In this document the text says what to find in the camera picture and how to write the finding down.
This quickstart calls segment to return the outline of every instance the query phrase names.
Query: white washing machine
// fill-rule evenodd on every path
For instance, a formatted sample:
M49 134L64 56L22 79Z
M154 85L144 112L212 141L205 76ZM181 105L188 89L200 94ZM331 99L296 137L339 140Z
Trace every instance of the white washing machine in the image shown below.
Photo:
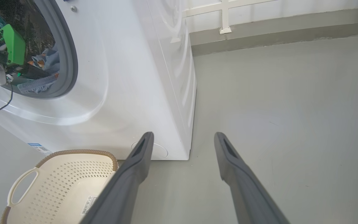
M15 87L0 125L46 153L98 149L117 159L152 131L152 159L189 159L197 82L182 1L34 2L56 41L60 75L40 94ZM0 107L9 98L0 87Z

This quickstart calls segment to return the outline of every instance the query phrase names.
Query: green clip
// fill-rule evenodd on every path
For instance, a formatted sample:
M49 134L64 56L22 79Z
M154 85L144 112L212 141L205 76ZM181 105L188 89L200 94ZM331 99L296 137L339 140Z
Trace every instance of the green clip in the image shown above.
M0 29L1 40L5 41L7 50L6 65L23 65L26 43L14 28L7 24Z

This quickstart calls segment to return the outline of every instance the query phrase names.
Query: barcode sticker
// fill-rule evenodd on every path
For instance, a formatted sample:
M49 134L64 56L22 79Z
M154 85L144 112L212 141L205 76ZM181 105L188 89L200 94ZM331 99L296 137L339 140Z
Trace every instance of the barcode sticker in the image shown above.
M38 150L40 153L44 154L44 155L49 155L52 154L51 151L49 151L48 149L46 149L44 146L41 146L38 143L28 143L30 146L32 146L34 149Z
M95 203L97 198L98 197L96 197L96 196L89 196L88 197L88 199L85 202L84 208L82 209L82 212L81 212L82 215L88 214L89 209Z

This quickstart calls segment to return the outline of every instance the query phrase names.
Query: black cable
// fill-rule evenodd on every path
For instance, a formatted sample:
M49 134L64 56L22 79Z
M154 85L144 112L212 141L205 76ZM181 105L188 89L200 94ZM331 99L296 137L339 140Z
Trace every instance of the black cable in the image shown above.
M12 98L13 98L13 86L12 86L12 84L10 84L10 89L11 89L10 100L7 102L7 104L5 106L1 107L0 110L6 108L10 104L10 102L12 101Z

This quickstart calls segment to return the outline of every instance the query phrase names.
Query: white plastic basket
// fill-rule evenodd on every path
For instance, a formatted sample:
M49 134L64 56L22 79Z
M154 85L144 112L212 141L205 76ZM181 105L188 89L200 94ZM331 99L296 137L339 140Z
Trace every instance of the white plastic basket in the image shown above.
M77 224L117 169L117 160L109 152L53 153L14 182L1 224ZM36 177L14 204L16 187L32 172Z

